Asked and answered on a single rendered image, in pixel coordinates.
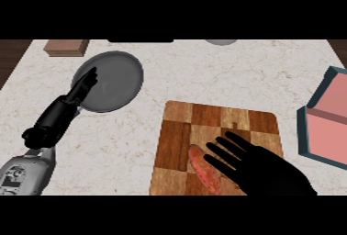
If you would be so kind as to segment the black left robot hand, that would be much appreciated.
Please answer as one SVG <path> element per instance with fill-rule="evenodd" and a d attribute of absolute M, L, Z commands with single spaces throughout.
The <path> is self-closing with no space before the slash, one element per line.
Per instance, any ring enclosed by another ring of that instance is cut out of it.
<path fill-rule="evenodd" d="M 66 95 L 60 95 L 41 113 L 32 128 L 26 129 L 22 138 L 29 149 L 51 148 L 71 125 L 80 107 L 96 80 L 96 68 L 81 76 Z"/>

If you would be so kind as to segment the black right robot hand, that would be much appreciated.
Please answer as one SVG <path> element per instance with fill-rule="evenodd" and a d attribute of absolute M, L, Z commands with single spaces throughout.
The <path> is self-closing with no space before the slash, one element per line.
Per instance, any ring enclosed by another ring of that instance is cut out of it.
<path fill-rule="evenodd" d="M 211 155 L 205 161 L 239 185 L 248 196 L 314 196 L 311 184 L 303 172 L 272 151 L 255 146 L 238 134 L 224 132 L 224 138 L 215 138 L 217 146 L 207 143 L 207 148 L 226 161 Z"/>

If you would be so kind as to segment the checkered wooden cutting board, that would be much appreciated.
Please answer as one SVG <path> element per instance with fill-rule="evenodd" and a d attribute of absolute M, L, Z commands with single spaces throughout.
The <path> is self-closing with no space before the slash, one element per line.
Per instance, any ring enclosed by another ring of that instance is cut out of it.
<path fill-rule="evenodd" d="M 149 188 L 150 196 L 204 196 L 209 192 L 190 167 L 189 146 L 211 155 L 207 143 L 235 132 L 252 144 L 283 156 L 276 116 L 254 110 L 178 101 L 165 103 Z"/>

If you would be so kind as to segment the teal and pink box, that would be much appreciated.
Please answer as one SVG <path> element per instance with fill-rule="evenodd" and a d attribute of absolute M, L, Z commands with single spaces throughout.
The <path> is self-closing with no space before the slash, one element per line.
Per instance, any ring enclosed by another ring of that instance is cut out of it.
<path fill-rule="evenodd" d="M 331 66 L 297 110 L 298 154 L 347 170 L 347 69 Z"/>

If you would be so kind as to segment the grey round plate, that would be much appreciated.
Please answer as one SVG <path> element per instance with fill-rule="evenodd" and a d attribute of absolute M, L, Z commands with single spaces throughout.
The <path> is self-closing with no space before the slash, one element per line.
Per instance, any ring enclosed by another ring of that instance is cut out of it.
<path fill-rule="evenodd" d="M 142 83 L 143 69 L 139 59 L 124 51 L 94 55 L 80 66 L 72 84 L 96 68 L 97 83 L 91 87 L 81 107 L 90 112 L 106 113 L 122 108 L 134 99 Z"/>

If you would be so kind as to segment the small brown wooden block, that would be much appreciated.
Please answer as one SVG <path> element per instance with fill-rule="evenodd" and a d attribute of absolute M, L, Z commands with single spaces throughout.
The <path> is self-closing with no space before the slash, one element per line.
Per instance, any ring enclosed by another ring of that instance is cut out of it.
<path fill-rule="evenodd" d="M 50 39 L 43 50 L 50 57 L 82 57 L 88 43 L 87 39 Z"/>

